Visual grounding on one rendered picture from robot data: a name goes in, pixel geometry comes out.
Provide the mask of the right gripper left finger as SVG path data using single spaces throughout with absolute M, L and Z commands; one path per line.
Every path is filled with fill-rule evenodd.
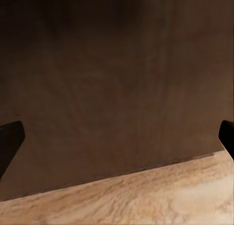
M 22 121 L 0 126 L 0 179 L 25 140 Z

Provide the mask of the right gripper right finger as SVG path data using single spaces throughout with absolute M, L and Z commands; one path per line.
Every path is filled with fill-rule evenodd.
M 221 124 L 218 138 L 234 160 L 234 122 L 224 120 Z

